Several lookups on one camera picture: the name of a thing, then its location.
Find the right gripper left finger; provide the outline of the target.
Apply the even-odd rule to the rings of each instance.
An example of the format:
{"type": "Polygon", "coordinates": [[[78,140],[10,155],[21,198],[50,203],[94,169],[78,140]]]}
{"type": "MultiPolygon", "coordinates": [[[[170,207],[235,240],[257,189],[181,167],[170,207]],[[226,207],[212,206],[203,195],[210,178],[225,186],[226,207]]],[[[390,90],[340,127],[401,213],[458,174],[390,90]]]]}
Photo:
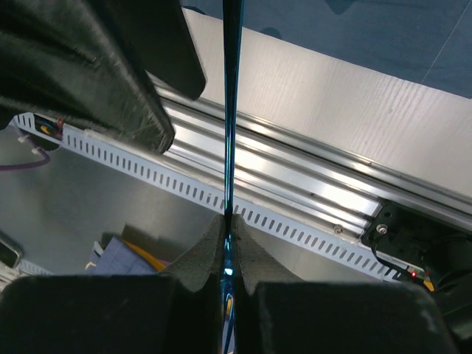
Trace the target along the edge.
{"type": "Polygon", "coordinates": [[[155,275],[29,276],[1,293],[3,353],[219,353],[226,223],[155,275]]]}

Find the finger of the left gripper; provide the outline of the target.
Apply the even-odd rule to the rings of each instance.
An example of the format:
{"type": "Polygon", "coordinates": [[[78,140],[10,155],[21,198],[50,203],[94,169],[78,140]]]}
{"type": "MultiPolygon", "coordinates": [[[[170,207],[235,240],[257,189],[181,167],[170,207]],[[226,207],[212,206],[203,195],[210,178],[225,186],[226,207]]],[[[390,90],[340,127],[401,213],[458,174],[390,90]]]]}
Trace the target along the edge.
{"type": "Polygon", "coordinates": [[[1,109],[162,154],[175,131],[104,1],[1,3],[1,109]]]}
{"type": "Polygon", "coordinates": [[[179,1],[93,1],[142,69],[190,100],[206,77],[179,1]]]}

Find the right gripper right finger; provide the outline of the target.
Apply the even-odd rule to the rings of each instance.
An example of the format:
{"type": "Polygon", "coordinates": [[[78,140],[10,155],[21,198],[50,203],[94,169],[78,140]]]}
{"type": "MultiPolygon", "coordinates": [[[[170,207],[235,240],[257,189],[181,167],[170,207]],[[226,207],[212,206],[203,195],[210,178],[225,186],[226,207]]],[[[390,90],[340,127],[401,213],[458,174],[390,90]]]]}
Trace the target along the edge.
{"type": "Polygon", "coordinates": [[[306,282],[232,219],[238,353],[456,353],[433,299],[390,282],[306,282]]]}

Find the blue metallic fork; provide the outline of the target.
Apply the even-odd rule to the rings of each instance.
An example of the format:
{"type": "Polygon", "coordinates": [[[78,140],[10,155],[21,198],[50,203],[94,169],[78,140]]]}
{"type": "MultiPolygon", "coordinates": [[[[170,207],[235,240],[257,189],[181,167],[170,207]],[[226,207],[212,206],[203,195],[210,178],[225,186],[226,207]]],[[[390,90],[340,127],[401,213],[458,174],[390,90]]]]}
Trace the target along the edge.
{"type": "Polygon", "coordinates": [[[240,46],[243,28],[243,1],[223,2],[223,61],[225,88],[225,156],[224,156],[224,245],[222,292],[223,307],[223,353],[228,353],[234,333],[234,291],[232,278],[232,216],[234,214],[235,188],[235,141],[237,121],[237,92],[240,68],[240,46]]]}

